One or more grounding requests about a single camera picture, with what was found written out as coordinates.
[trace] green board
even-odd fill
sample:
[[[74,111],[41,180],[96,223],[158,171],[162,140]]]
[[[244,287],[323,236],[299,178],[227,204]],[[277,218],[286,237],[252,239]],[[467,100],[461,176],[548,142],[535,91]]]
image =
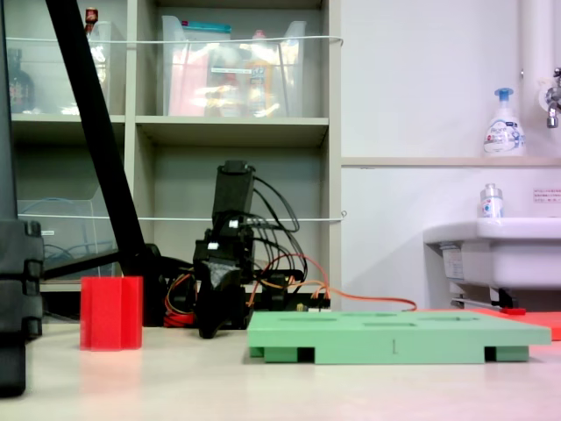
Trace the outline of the green board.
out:
[[[549,328],[466,311],[253,313],[250,355],[265,362],[459,364],[527,361]]]

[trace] clear plastic container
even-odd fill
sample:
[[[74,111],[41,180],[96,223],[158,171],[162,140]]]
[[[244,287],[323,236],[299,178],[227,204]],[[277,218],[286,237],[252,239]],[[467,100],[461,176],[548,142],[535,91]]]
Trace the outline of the clear plastic container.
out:
[[[189,44],[179,19],[162,23],[164,40],[178,41],[164,44],[164,115],[303,117],[303,40]],[[286,37],[305,27],[293,22]]]
[[[116,115],[124,114],[126,46],[103,41],[122,39],[122,35],[111,22],[98,22],[89,41],[105,102],[110,114]],[[79,114],[58,43],[7,40],[6,44],[12,112]],[[19,63],[14,62],[16,55]],[[23,79],[28,86],[23,100],[18,98],[21,96],[18,78]]]
[[[55,215],[81,217],[107,217],[107,209],[101,190],[91,200],[71,200],[46,197],[39,200],[18,200],[20,219],[41,224],[45,243],[45,266],[78,259],[91,254],[116,248],[115,237],[109,219],[93,218],[41,218],[26,215]],[[82,276],[111,276],[115,265],[93,268],[63,279],[80,279]]]

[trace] soap dispenser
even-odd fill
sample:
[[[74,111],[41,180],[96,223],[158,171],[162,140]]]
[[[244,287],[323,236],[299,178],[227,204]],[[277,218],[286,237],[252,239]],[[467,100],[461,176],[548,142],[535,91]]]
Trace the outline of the soap dispenser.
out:
[[[500,106],[487,130],[483,144],[485,156],[523,156],[526,154],[524,130],[508,101],[514,93],[510,88],[501,88],[494,92],[499,97]]]

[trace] sink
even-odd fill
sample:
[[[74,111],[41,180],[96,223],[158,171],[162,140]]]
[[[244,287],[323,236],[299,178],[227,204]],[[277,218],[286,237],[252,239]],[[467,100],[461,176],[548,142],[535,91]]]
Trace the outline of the sink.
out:
[[[478,218],[423,234],[446,277],[492,289],[561,289],[561,218]]]

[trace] white tabletop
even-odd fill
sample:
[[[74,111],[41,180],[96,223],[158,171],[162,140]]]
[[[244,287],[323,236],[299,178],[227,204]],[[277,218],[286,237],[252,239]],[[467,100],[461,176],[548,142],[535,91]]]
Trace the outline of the white tabletop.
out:
[[[561,419],[561,343],[529,363],[315,366],[250,360],[244,332],[145,329],[142,350],[78,349],[77,325],[30,346],[28,392],[2,421]]]

